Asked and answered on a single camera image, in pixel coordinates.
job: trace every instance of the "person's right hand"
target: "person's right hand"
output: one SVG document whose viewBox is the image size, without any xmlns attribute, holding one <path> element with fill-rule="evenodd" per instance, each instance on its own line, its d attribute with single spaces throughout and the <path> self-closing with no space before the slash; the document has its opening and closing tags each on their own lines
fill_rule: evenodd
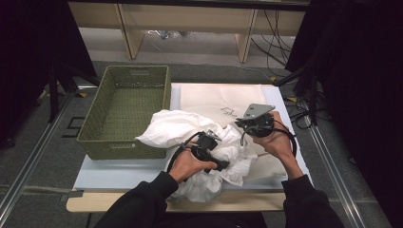
<svg viewBox="0 0 403 228">
<path fill-rule="evenodd" d="M 288 131 L 288 129 L 283 126 L 284 123 L 278 112 L 272 111 L 270 114 L 273 115 L 275 119 L 274 128 Z M 272 134 L 266 137 L 252 137 L 252 139 L 254 143 L 260 144 L 266 152 L 281 161 L 290 180 L 303 176 L 303 173 L 297 164 L 297 160 L 293 155 L 290 139 L 288 139 L 286 134 L 273 131 Z"/>
<path fill-rule="evenodd" d="M 169 174 L 177 183 L 181 183 L 183 180 L 192 177 L 194 174 L 202 171 L 203 169 L 215 168 L 217 168 L 217 165 L 214 162 L 200 161 L 193 156 L 189 148 L 186 148 L 175 160 L 172 169 L 169 171 Z"/>
<path fill-rule="evenodd" d="M 288 131 L 288 128 L 284 128 L 284 123 L 279 116 L 277 111 L 272 111 L 270 114 L 274 117 L 275 123 L 274 128 Z M 252 137 L 253 143 L 260 144 L 263 146 L 264 150 L 269 154 L 275 156 L 278 159 L 287 159 L 288 157 L 294 157 L 291 149 L 290 140 L 288 136 L 284 133 L 273 131 L 272 134 L 258 138 Z"/>
</svg>

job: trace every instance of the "black stand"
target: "black stand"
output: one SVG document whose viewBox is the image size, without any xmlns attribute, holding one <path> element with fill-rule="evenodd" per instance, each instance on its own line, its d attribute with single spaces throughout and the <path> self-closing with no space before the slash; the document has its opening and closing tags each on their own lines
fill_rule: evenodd
<svg viewBox="0 0 403 228">
<path fill-rule="evenodd" d="M 338 6 L 336 6 L 335 13 L 329 22 L 329 26 L 323 30 L 317 41 L 317 45 L 314 48 L 314 52 L 305 65 L 275 83 L 275 86 L 283 86 L 298 78 L 297 84 L 294 88 L 296 96 L 303 96 L 307 90 L 310 91 L 309 116 L 313 125 L 317 125 L 317 76 L 325 71 L 324 68 L 326 64 L 331 60 L 338 34 L 342 31 L 343 26 L 349 18 L 347 10 L 348 5 L 349 1 L 343 0 Z"/>
<path fill-rule="evenodd" d="M 78 88 L 74 80 L 70 76 L 66 75 L 66 72 L 68 71 L 74 72 L 75 74 L 79 75 L 81 78 L 88 81 L 89 83 L 92 83 L 95 86 L 100 85 L 100 81 L 97 78 L 91 77 L 75 67 L 60 64 L 60 62 L 58 61 L 53 61 L 49 67 L 48 78 L 50 94 L 50 118 L 48 121 L 50 123 L 53 122 L 54 118 L 59 112 L 57 82 L 59 81 L 65 92 L 75 92 Z"/>
</svg>

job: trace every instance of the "basket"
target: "basket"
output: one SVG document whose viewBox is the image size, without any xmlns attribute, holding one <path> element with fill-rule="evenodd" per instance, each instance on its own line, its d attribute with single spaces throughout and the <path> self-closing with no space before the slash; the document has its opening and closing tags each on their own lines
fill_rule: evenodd
<svg viewBox="0 0 403 228">
<path fill-rule="evenodd" d="M 163 159 L 163 149 L 135 137 L 169 109 L 170 96 L 168 66 L 109 66 L 77 141 L 93 160 Z"/>
</svg>

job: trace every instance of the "white fabric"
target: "white fabric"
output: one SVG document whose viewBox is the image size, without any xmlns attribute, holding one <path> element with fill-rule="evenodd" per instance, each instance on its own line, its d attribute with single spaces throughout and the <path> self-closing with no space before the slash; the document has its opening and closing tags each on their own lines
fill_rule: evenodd
<svg viewBox="0 0 403 228">
<path fill-rule="evenodd" d="M 261 85 L 184 84 L 181 110 L 194 112 L 225 127 L 242 118 L 249 104 L 266 104 Z"/>
<path fill-rule="evenodd" d="M 241 134 L 232 125 L 223 129 L 208 118 L 181 110 L 162 110 L 155 113 L 143 135 L 136 138 L 150 146 L 169 148 L 183 143 L 199 131 L 206 132 L 209 129 L 222 139 L 211 151 L 212 155 L 217 159 L 230 161 L 230 165 L 220 172 L 211 170 L 208 174 L 204 171 L 197 173 L 187 182 L 180 184 L 171 199 L 187 197 L 191 201 L 210 201 L 221 192 L 222 180 L 242 186 L 243 177 L 248 175 L 251 164 L 258 157 L 257 154 L 253 151 L 245 152 L 245 146 L 240 146 Z"/>
</svg>

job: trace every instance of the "black curtain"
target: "black curtain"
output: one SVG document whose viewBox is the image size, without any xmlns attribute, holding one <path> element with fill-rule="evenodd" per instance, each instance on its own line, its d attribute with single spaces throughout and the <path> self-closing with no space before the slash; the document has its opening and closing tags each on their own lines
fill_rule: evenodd
<svg viewBox="0 0 403 228">
<path fill-rule="evenodd" d="M 96 77 L 96 73 L 67 1 L 1 1 L 0 14 L 2 143 L 43 91 L 53 64 L 61 82 L 80 76 L 67 68 L 88 77 Z"/>
<path fill-rule="evenodd" d="M 401 226 L 403 211 L 402 11 L 399 1 L 351 1 L 348 23 L 318 75 L 335 125 L 393 227 Z M 299 35 L 320 20 L 304 19 L 307 30 L 301 26 L 287 65 L 292 71 L 313 50 Z"/>
</svg>

